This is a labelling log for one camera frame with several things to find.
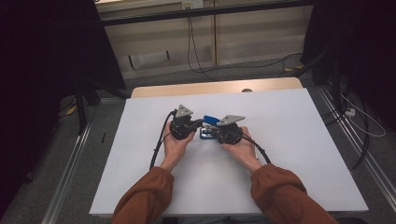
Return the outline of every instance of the brown sleeve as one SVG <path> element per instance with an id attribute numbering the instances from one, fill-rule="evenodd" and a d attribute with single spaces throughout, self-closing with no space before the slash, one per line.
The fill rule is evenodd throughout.
<path id="1" fill-rule="evenodd" d="M 251 197 L 274 223 L 337 223 L 306 194 L 293 172 L 267 164 L 250 179 Z"/>
<path id="2" fill-rule="evenodd" d="M 120 199 L 112 223 L 152 223 L 172 200 L 174 177 L 153 167 Z"/>

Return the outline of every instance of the hand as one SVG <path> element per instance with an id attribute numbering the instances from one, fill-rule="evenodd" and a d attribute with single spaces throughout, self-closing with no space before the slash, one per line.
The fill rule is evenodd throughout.
<path id="1" fill-rule="evenodd" d="M 250 137 L 247 127 L 241 127 L 242 132 Z M 229 151 L 233 157 L 242 165 L 244 165 L 251 173 L 262 167 L 260 162 L 256 159 L 254 145 L 246 139 L 241 139 L 238 144 L 230 145 L 223 144 L 222 147 Z"/>
<path id="2" fill-rule="evenodd" d="M 161 168 L 167 170 L 169 173 L 177 166 L 178 162 L 183 158 L 186 152 L 187 144 L 194 138 L 195 132 L 183 140 L 177 140 L 172 136 L 170 130 L 170 122 L 166 123 L 163 131 L 163 145 L 165 147 L 165 158 L 161 164 Z"/>

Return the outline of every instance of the white tabletop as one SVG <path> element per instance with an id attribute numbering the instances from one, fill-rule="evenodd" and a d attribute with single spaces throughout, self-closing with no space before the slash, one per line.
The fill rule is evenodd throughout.
<path id="1" fill-rule="evenodd" d="M 309 196 L 328 211 L 367 210 L 333 140 L 305 89 L 128 100 L 90 214 L 112 215 L 120 197 L 149 170 L 166 115 L 183 104 L 193 119 L 242 115 L 273 164 L 292 170 Z M 261 154 L 257 152 L 262 164 Z M 157 158 L 163 160 L 163 147 Z M 198 134 L 177 168 L 174 194 L 165 216 L 255 215 L 248 171 L 214 140 Z"/>

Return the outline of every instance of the blue component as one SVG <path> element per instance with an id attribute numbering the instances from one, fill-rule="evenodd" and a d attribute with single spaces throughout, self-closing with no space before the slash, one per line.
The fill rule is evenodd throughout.
<path id="1" fill-rule="evenodd" d="M 219 121 L 220 121 L 219 119 L 216 119 L 216 118 L 213 118 L 213 117 L 210 117 L 207 115 L 204 116 L 204 123 L 210 124 L 212 126 L 217 126 Z"/>

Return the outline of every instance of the table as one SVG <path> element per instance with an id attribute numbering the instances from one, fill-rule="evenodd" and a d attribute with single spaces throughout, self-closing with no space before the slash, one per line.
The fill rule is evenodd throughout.
<path id="1" fill-rule="evenodd" d="M 254 92 L 238 93 L 242 89 Z M 248 126 L 253 137 L 260 136 L 256 140 L 273 163 L 297 174 L 308 194 L 326 210 L 368 209 L 308 92 L 296 78 L 274 78 L 136 89 L 125 105 L 90 214 L 111 216 L 123 192 L 148 171 L 157 141 L 149 133 L 161 129 L 165 111 L 179 102 L 195 110 L 194 119 L 228 111 L 246 116 L 238 124 Z M 196 134 L 173 175 L 174 198 L 164 216 L 261 213 L 249 196 L 247 170 L 216 141 L 201 140 Z"/>

